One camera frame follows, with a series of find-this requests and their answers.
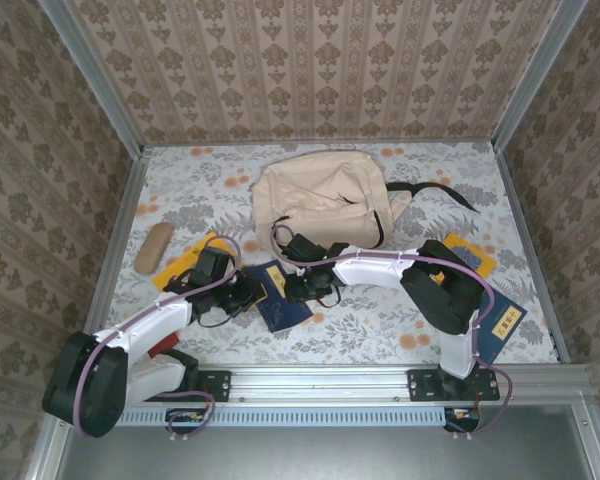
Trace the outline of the aluminium left lower frame bar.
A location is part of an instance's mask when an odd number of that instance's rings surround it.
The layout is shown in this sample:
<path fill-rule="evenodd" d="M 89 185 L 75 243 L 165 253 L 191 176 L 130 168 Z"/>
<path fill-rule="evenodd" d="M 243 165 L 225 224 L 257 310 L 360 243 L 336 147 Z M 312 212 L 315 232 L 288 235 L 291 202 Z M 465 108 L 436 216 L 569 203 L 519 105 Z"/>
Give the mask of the aluminium left lower frame bar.
<path fill-rule="evenodd" d="M 56 480 L 67 438 L 72 431 L 72 425 L 45 415 L 25 480 Z"/>

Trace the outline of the aluminium frame post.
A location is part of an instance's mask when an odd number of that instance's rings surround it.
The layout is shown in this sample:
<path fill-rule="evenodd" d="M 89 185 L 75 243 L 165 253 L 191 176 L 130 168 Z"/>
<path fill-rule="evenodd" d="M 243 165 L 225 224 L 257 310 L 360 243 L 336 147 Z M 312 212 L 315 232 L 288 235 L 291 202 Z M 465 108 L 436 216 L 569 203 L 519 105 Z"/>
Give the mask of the aluminium frame post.
<path fill-rule="evenodd" d="M 39 0 L 40 4 L 84 76 L 120 141 L 133 160 L 138 160 L 144 141 L 128 115 L 121 97 L 109 80 L 96 49 L 80 27 L 66 0 Z"/>
<path fill-rule="evenodd" d="M 531 56 L 492 135 L 492 146 L 502 153 L 582 15 L 588 0 L 560 0 L 556 11 Z"/>

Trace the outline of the red box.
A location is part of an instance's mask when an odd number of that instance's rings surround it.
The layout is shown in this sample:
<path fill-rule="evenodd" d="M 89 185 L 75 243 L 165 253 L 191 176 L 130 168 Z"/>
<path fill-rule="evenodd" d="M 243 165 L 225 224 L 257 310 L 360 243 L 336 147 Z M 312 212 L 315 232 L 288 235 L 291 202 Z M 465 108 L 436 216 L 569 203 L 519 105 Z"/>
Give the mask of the red box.
<path fill-rule="evenodd" d="M 149 351 L 148 355 L 151 358 L 156 357 L 159 354 L 173 348 L 179 343 L 179 336 L 176 333 L 172 333 L 162 340 L 160 340 L 157 344 L 155 344 Z"/>

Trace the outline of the floral table cover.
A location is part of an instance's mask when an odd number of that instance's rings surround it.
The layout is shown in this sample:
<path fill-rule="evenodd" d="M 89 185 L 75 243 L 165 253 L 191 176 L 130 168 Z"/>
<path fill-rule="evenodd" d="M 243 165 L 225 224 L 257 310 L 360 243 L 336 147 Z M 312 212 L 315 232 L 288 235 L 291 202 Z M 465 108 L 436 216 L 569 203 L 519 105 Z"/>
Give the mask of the floral table cover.
<path fill-rule="evenodd" d="M 270 164 L 320 150 L 320 145 L 153 148 L 111 302 L 108 323 L 144 308 L 157 291 L 133 263 L 150 228 L 168 222 L 173 236 L 167 265 L 211 232 L 241 245 L 247 264 L 269 260 L 254 232 L 252 188 Z M 359 145 L 389 182 L 436 182 L 460 193 L 467 209 L 438 188 L 418 193 L 397 220 L 390 250 L 421 246 L 453 233 L 496 260 L 489 283 L 527 310 L 499 354 L 502 363 L 554 363 L 550 337 L 509 199 L 487 143 Z M 370 286 L 341 291 L 312 303 L 313 315 L 270 333 L 256 310 L 229 319 L 219 310 L 187 327 L 178 347 L 204 364 L 424 364 L 437 363 L 436 330 L 402 291 Z"/>

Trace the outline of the navy book with drawn figure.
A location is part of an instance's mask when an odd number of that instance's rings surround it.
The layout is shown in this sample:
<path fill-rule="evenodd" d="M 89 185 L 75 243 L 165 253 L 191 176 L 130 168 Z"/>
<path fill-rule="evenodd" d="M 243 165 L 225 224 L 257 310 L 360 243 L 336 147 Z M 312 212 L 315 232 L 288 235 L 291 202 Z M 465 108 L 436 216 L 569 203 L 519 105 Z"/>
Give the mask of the navy book with drawn figure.
<path fill-rule="evenodd" d="M 290 303 L 287 300 L 287 273 L 279 261 L 247 266 L 244 271 L 250 279 L 259 281 L 264 288 L 265 296 L 256 302 L 255 307 L 270 333 L 286 331 L 313 315 L 306 303 Z"/>

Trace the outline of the beige canvas backpack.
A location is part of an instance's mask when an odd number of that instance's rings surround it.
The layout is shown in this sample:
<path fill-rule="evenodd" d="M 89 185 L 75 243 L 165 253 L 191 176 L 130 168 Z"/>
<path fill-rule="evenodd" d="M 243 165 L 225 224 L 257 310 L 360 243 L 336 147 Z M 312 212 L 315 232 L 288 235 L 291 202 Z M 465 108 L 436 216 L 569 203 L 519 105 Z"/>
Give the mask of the beige canvas backpack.
<path fill-rule="evenodd" d="M 438 188 L 467 209 L 457 191 L 436 182 L 387 182 L 373 158 L 361 151 L 319 151 L 267 166 L 252 189 L 260 246 L 285 246 L 291 234 L 328 247 L 346 242 L 377 249 L 391 239 L 396 221 L 423 189 Z"/>

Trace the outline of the aluminium mounting rail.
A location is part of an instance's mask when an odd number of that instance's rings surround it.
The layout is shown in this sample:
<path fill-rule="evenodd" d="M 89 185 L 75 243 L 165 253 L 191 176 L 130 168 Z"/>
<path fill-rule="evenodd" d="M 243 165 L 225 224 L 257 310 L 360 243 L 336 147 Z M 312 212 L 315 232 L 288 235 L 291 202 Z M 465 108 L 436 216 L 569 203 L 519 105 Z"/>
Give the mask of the aluminium mounting rail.
<path fill-rule="evenodd" d="M 385 404 L 412 402 L 409 370 L 403 366 L 227 366 L 231 372 L 228 403 L 245 404 Z M 507 393 L 515 405 L 567 404 L 594 396 L 586 369 L 573 364 L 500 365 L 493 372 L 500 399 Z"/>

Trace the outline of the aluminium left side rail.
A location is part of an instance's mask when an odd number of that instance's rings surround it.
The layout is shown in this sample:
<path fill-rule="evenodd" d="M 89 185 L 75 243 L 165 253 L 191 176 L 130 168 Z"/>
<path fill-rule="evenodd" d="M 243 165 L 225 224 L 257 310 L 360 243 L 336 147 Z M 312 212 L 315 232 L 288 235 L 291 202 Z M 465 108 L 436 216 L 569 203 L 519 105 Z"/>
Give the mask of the aluminium left side rail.
<path fill-rule="evenodd" d="M 148 160 L 147 150 L 132 162 L 120 207 L 107 247 L 104 263 L 92 297 L 83 331 L 92 334 L 106 326 L 115 286 L 132 227 L 139 197 L 143 189 Z"/>

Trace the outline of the grey metal panel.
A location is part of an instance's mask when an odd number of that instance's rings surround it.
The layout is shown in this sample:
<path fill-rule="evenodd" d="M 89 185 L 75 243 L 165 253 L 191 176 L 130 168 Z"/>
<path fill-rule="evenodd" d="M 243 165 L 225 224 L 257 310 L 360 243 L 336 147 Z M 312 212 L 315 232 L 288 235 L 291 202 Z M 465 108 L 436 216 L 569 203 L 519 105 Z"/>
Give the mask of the grey metal panel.
<path fill-rule="evenodd" d="M 154 428 L 72 439 L 57 480 L 593 480 L 566 424 L 472 440 L 434 428 Z"/>

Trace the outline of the yellow cartoon picture book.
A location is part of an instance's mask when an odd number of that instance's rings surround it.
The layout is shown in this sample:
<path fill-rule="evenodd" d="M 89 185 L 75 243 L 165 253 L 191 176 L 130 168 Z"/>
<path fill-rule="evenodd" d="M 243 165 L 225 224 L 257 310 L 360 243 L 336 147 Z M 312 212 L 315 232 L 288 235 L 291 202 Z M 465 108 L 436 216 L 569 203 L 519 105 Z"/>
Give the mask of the yellow cartoon picture book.
<path fill-rule="evenodd" d="M 178 277 L 197 263 L 204 247 L 218 248 L 227 253 L 236 254 L 235 249 L 226 240 L 214 239 L 214 237 L 216 237 L 215 232 L 207 234 L 195 245 L 187 249 L 180 257 L 168 262 L 166 268 L 153 277 L 153 285 L 162 291 L 172 278 Z"/>

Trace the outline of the yellow book with blue patch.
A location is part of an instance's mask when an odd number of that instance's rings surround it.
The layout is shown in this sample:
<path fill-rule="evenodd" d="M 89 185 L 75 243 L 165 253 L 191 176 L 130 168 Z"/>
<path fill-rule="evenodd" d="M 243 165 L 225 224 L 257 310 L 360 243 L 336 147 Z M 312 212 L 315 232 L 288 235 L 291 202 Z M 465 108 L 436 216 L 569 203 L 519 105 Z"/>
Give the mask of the yellow book with blue patch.
<path fill-rule="evenodd" d="M 496 267 L 496 260 L 478 246 L 456 234 L 449 234 L 443 244 L 481 277 L 487 279 Z"/>

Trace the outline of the brown glasses case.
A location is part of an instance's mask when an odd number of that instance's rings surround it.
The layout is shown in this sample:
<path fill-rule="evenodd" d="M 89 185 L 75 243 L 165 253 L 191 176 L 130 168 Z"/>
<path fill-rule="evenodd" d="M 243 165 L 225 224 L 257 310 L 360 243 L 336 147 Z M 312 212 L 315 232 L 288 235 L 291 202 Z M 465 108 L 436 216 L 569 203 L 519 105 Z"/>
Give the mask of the brown glasses case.
<path fill-rule="evenodd" d="M 158 267 L 160 260 L 173 235 L 174 228 L 168 222 L 153 225 L 134 260 L 134 271 L 149 275 Z"/>

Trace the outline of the navy book with yellow label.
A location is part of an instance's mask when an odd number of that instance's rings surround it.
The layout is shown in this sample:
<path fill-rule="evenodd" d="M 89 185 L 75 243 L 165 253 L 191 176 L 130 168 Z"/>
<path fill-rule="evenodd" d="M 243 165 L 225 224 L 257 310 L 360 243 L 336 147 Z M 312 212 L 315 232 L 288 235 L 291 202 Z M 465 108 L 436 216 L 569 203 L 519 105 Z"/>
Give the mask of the navy book with yellow label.
<path fill-rule="evenodd" d="M 493 293 L 494 305 L 478 329 L 478 352 L 487 364 L 494 363 L 527 314 L 526 309 L 496 289 Z"/>

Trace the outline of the aluminium right side rail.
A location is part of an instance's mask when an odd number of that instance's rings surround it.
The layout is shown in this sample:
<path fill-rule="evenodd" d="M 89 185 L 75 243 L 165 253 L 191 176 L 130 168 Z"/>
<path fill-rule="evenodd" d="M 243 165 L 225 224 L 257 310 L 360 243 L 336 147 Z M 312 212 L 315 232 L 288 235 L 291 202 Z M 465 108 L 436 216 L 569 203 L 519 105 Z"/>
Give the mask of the aluminium right side rail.
<path fill-rule="evenodd" d="M 560 363 L 569 364 L 571 363 L 571 356 L 561 331 L 560 322 L 556 315 L 537 254 L 534 249 L 532 238 L 525 221 L 524 212 L 516 193 L 515 185 L 509 172 L 505 156 L 503 152 L 496 147 L 494 147 L 494 155 L 505 191 L 509 199 L 511 211 L 520 236 L 521 244 L 525 252 L 529 270 L 536 288 L 537 297 L 547 323 L 550 337 L 552 338 L 554 348 L 557 352 L 557 358 Z"/>

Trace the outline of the aluminium back rail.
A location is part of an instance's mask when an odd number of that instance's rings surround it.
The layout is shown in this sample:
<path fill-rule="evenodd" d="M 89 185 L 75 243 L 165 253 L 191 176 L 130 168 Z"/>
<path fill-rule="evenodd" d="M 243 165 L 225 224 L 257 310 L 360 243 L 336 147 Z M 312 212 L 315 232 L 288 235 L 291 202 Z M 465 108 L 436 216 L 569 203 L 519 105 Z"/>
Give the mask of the aluminium back rail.
<path fill-rule="evenodd" d="M 401 143 L 444 143 L 444 144 L 455 144 L 455 143 L 487 143 L 493 145 L 494 140 L 489 138 L 375 138 L 375 139 L 296 139 L 296 140 L 247 140 L 247 141 L 203 141 L 203 142 L 180 142 L 180 143 L 146 143 L 142 149 L 149 150 L 153 148 L 171 148 L 171 147 L 238 147 L 238 146 L 260 146 L 260 145 L 290 145 L 290 144 L 307 144 L 307 145 L 336 145 L 336 144 L 353 144 L 353 145 L 376 145 L 381 143 L 388 144 L 401 144 Z"/>

